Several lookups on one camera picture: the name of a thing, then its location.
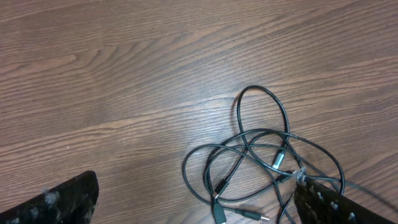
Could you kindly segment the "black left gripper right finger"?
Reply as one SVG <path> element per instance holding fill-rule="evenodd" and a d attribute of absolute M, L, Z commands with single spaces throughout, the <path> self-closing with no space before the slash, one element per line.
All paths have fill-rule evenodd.
<path fill-rule="evenodd" d="M 296 178 L 294 204 L 302 223 L 394 224 L 306 176 Z"/>

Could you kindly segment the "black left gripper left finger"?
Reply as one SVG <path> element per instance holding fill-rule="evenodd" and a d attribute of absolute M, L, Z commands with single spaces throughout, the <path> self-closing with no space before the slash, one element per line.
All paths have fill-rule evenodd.
<path fill-rule="evenodd" d="M 2 224 L 89 224 L 99 185 L 96 172 L 88 170 L 1 213 Z"/>

